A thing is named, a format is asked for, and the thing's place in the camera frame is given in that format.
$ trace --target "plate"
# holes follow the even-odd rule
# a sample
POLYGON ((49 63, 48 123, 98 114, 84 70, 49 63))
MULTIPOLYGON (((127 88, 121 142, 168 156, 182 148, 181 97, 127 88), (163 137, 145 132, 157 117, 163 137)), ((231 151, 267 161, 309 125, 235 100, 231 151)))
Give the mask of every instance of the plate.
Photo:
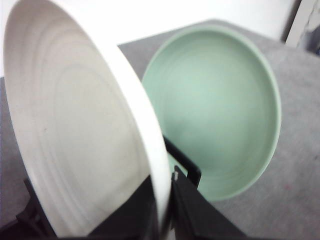
POLYGON ((200 167, 207 200, 243 192, 266 169, 280 133, 280 95, 247 38, 214 25, 183 30, 157 51, 142 84, 163 134, 200 167))
POLYGON ((99 18, 21 0, 4 38, 12 124, 27 174, 55 233, 85 236, 150 174, 159 226, 171 187, 152 105, 99 18))

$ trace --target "white wall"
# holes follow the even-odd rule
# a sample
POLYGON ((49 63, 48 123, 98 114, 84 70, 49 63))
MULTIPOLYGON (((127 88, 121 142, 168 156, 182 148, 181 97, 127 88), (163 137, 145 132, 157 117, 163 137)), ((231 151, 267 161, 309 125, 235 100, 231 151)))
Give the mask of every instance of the white wall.
MULTIPOLYGON (((3 37, 10 9, 17 0, 1 1, 1 62, 3 37)), ((103 1, 114 23, 109 29, 118 44, 207 19, 220 19, 280 40, 295 0, 56 0, 77 7, 81 1, 103 1)))

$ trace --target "mint green bowl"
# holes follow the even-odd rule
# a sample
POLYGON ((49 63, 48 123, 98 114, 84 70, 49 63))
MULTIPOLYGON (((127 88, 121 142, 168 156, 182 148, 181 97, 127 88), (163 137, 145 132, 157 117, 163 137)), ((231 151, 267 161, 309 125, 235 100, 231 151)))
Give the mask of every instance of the mint green bowl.
POLYGON ((212 25, 183 30, 157 51, 142 84, 162 133, 200 167, 208 201, 243 192, 264 172, 279 138, 280 95, 246 37, 212 25))

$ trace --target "white plate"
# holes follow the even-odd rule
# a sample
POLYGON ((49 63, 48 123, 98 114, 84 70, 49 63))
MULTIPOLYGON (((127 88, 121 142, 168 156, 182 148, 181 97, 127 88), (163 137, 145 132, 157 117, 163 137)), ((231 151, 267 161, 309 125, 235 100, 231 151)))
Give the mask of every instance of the white plate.
POLYGON ((150 101, 99 16, 63 8, 21 0, 5 30, 10 115, 37 197, 58 236, 84 236, 151 174, 162 228, 170 170, 150 101))

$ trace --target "gray table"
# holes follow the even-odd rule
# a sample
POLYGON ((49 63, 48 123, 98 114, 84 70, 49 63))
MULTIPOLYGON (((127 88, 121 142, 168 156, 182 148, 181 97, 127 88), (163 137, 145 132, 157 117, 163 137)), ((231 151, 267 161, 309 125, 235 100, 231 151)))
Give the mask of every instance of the gray table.
MULTIPOLYGON (((250 236, 320 238, 320 58, 224 22, 200 24, 228 26, 251 39, 275 72, 282 102, 280 138, 265 173, 244 193, 213 205, 250 236)), ((119 46, 140 79, 155 51, 177 31, 119 46)), ((28 201, 3 79, 0 168, 2 226, 28 201)))

